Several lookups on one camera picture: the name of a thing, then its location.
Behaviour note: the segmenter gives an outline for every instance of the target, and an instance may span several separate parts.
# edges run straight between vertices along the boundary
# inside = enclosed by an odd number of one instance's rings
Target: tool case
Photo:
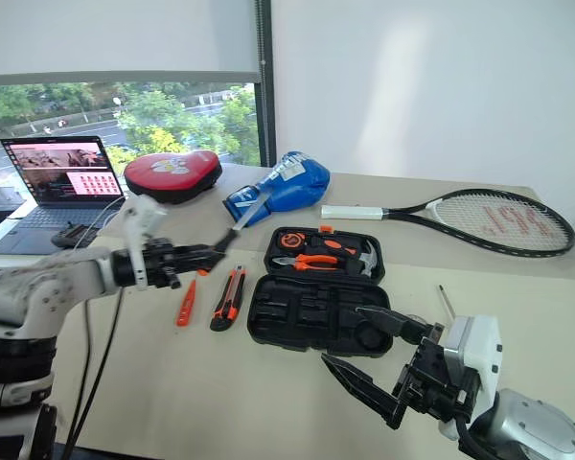
[[[361,259],[370,265],[372,251],[377,260],[368,276]],[[377,239],[328,227],[281,227],[272,235],[264,265],[268,274],[255,287],[247,317],[255,341],[345,357],[380,357],[392,346],[391,336],[356,311],[371,305],[390,309],[377,286],[385,274]]]

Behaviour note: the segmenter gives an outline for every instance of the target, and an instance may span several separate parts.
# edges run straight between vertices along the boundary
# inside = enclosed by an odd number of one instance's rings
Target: racket strings
[[[432,206],[442,223],[489,242],[531,250],[568,244],[564,226],[541,208],[504,195],[458,195]]]

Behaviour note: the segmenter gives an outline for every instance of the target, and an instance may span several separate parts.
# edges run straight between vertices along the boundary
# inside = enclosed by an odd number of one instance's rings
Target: laptop
[[[58,252],[51,237],[69,224],[91,225],[109,203],[124,196],[98,136],[0,142],[37,204],[0,240],[0,254]],[[100,228],[123,202],[111,205],[94,226]]]

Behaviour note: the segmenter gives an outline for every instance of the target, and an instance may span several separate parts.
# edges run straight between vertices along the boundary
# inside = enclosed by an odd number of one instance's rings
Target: laptop screen
[[[38,203],[112,201],[122,194],[97,136],[3,139]]]

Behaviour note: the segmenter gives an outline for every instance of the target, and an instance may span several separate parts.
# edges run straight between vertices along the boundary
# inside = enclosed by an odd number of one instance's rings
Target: laptop keyboard
[[[65,227],[68,222],[75,225],[91,225],[102,209],[61,209],[61,208],[35,208],[24,217],[17,226],[19,227]],[[95,227],[100,227],[103,222],[96,222]]]

